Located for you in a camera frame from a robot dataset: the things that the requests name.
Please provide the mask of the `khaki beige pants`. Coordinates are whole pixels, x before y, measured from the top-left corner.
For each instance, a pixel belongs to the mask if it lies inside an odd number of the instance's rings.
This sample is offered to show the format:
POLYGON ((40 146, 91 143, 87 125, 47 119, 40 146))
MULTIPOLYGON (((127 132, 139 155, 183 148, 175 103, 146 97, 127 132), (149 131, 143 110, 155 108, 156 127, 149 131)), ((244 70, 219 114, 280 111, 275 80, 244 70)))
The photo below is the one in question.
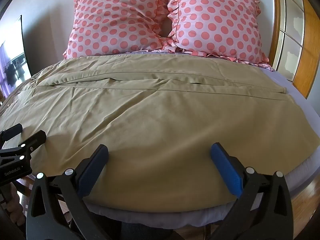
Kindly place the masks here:
POLYGON ((210 159, 219 142, 258 172, 287 174, 319 136, 285 87, 260 68, 174 54, 65 60, 25 81, 1 107, 13 147, 43 130, 35 173, 60 175, 101 144, 109 160, 87 200, 121 210, 181 212, 232 202, 210 159))

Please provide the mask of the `lavender bed sheet mattress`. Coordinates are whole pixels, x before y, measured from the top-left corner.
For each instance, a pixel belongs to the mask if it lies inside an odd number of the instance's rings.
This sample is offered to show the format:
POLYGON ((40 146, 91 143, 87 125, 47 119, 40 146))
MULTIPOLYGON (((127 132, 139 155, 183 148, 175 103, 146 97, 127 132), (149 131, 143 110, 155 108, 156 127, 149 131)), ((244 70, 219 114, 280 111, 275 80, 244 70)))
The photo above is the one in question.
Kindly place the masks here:
POLYGON ((87 58, 102 98, 99 134, 111 162, 100 214, 158 228, 220 220, 235 197, 210 158, 219 142, 289 188, 318 164, 319 117, 279 74, 220 59, 130 54, 87 58))

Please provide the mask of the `wooden framed closet door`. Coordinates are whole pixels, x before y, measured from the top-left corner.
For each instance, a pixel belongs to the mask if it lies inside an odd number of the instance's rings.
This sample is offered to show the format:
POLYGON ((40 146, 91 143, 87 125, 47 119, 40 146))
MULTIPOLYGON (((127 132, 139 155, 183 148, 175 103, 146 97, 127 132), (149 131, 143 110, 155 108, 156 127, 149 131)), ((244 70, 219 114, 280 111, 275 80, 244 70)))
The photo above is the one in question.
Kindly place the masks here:
POLYGON ((307 98, 319 64, 319 18, 308 0, 260 0, 270 65, 307 98))

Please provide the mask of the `left pink polka-dot pillow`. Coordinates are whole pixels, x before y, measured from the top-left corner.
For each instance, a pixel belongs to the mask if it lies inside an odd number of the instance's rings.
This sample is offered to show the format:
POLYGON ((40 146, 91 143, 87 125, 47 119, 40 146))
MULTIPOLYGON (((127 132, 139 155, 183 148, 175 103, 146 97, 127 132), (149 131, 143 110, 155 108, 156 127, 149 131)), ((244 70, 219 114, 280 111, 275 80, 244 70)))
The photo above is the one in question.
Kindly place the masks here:
POLYGON ((164 47, 168 0, 74 0, 65 59, 164 47))

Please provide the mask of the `pink polka-dot pillow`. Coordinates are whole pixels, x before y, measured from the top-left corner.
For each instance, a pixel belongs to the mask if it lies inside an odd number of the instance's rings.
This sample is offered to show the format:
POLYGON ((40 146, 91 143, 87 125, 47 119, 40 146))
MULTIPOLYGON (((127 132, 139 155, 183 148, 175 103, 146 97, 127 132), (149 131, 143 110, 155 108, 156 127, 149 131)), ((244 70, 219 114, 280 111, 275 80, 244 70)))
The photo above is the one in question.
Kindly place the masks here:
POLYGON ((259 0, 168 0, 166 48, 269 68, 257 18, 259 0))
POLYGON ((74 0, 65 59, 164 47, 168 0, 74 0))

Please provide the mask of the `right pink polka-dot pillow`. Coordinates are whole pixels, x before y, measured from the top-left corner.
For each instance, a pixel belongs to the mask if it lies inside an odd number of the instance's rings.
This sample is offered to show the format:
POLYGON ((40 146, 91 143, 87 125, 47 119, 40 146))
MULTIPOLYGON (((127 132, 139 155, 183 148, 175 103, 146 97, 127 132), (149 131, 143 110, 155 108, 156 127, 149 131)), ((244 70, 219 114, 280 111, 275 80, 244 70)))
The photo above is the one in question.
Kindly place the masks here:
POLYGON ((166 48, 269 68, 257 18, 259 0, 168 0, 166 48))

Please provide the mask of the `dark framed wall mirror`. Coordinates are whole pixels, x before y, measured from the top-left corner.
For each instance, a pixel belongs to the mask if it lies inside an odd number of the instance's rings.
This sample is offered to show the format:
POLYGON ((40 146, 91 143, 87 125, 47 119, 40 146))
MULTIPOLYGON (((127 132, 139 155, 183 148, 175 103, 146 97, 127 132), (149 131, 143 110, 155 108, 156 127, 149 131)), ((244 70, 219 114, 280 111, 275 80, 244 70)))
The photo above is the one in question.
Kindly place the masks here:
POLYGON ((7 98, 31 77, 23 43, 22 16, 1 36, 1 93, 7 98))

